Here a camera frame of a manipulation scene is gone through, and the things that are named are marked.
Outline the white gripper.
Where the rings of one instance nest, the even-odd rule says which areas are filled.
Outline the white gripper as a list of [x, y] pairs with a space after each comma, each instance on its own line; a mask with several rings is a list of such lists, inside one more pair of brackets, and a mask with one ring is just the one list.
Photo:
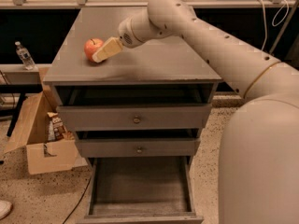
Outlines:
[[93, 54], [93, 60], [96, 63], [120, 53], [123, 46], [132, 49], [141, 46], [143, 42], [137, 38], [134, 25], [137, 22], [136, 16], [129, 17], [122, 21], [118, 27], [119, 37], [109, 38], [104, 45]]

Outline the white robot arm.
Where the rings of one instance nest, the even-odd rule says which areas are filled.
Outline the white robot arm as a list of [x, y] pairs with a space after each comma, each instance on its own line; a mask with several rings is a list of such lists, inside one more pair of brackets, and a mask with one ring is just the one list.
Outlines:
[[149, 0], [93, 55], [180, 36], [246, 103], [219, 156], [220, 224], [299, 224], [299, 71], [198, 19], [181, 0]]

